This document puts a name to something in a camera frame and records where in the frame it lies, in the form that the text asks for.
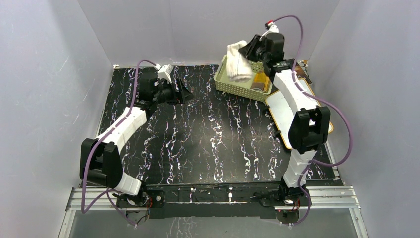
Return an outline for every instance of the green basket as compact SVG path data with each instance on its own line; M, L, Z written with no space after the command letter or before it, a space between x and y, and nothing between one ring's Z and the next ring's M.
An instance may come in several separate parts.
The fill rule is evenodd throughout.
M246 83L230 82L226 73L226 61L227 56L225 55L223 56L222 63L220 64L216 75L214 76L214 80L216 81L216 89L222 92L235 94L241 97L250 98L260 102L265 102L265 99L271 93L273 84L271 83L268 92L264 93L261 91L255 91L250 89L253 80L250 80ZM262 63L250 62L250 65L253 72L252 78L255 77L256 73L264 72L264 66Z

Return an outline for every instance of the marble tabletop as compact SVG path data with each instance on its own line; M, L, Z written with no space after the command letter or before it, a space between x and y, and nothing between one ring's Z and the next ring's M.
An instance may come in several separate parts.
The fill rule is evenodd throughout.
M264 103L217 91L218 65L175 67L195 98L184 105L161 104L121 152L126 173L147 184L280 181L290 151L275 137ZM153 68L142 68L151 72ZM109 127L129 104L134 68L116 69L101 120ZM325 147L316 159L329 162ZM332 179L331 168L312 165L307 179Z

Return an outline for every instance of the yellow border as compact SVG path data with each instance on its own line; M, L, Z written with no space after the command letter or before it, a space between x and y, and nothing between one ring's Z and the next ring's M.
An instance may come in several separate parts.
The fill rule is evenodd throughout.
M310 90L310 92L312 93L312 95L314 95L315 96L315 93L312 91L312 88L309 86L309 84L307 83L307 81L306 80L303 80L304 82L305 82L305 84L306 84L306 86L309 88L309 90ZM272 94L270 94L266 99L265 99L265 104L266 105L268 105L268 103L267 103L267 99L271 96L271 95L274 95L274 94L276 94L276 93L278 93L278 92L280 92L280 90L278 90L277 92L274 92L274 93L272 93ZM275 119L275 117L273 116L273 113L272 113L272 111L271 111L271 108L268 108L269 110L270 110L270 114L271 114L271 116L273 117L273 119L274 119L274 123L276 124L276 127L277 127L277 129L279 130L279 126L278 126L278 124L277 124L277 121L276 121L276 119ZM329 130L328 131L328 134L330 134L333 130L334 130L334 126L332 125L332 123L331 122L329 122L329 124L330 124L330 126L331 126L331 130ZM283 135L280 133L280 136L281 136L281 139L283 140L283 143L284 143L284 138L283 138ZM286 145L286 143L284 143L284 145L286 146L286 148L287 149L289 149L289 150L291 150L292 149L292 147L287 147L287 145Z

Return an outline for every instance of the white towel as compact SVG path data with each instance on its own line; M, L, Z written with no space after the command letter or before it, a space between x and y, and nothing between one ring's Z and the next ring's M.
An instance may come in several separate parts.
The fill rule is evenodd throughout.
M226 73L231 82L245 83L252 79L252 70L248 60L239 53L246 41L227 46Z

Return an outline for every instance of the gray floor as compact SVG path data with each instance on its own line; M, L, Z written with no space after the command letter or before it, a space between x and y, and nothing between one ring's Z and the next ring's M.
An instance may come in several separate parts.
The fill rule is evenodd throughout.
M130 214L132 219L139 214ZM257 217L185 217L148 220L136 230L116 211L76 213L71 238L354 238L355 228L348 209L313 209L300 225L289 229L275 220Z

